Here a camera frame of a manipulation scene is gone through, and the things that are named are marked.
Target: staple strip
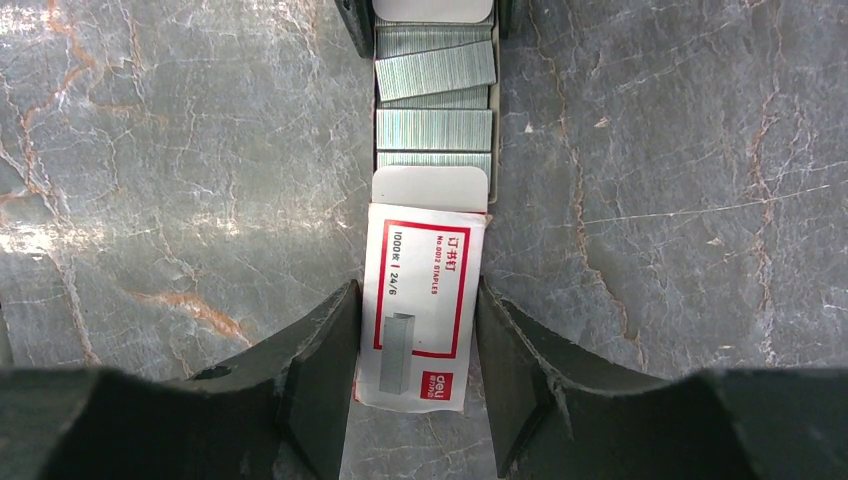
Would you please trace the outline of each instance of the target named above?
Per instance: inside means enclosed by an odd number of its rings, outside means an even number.
[[[485,110],[489,108],[489,87],[482,85],[462,90],[380,102],[380,108]]]
[[[429,50],[458,47],[484,40],[492,41],[492,31],[480,28],[378,29],[377,58],[391,58]]]
[[[378,150],[488,152],[491,110],[377,110]]]
[[[491,153],[377,152],[377,169],[389,165],[412,167],[477,167],[491,179]]]
[[[489,41],[377,60],[375,69],[383,101],[497,82]]]

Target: marble surface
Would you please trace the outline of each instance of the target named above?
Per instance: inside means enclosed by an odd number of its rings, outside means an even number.
[[[654,375],[848,364],[845,45],[844,0],[533,0],[484,273]],[[361,277],[371,67],[332,2],[4,2],[0,81],[0,361],[185,377]],[[342,478],[494,478],[470,381],[354,404]]]

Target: white cardboard box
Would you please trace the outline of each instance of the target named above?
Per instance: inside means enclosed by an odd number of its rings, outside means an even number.
[[[462,411],[485,224],[479,213],[370,206],[358,401]]]

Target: deli logo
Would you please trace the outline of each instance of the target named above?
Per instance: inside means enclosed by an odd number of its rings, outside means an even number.
[[[450,400],[453,374],[424,371],[421,377],[421,398],[425,400]]]

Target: cardboard flap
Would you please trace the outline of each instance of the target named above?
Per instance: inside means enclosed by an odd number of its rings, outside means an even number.
[[[486,213],[489,179],[477,167],[386,166],[374,172],[371,202],[444,212]]]
[[[373,0],[374,13],[390,22],[480,23],[493,0]]]

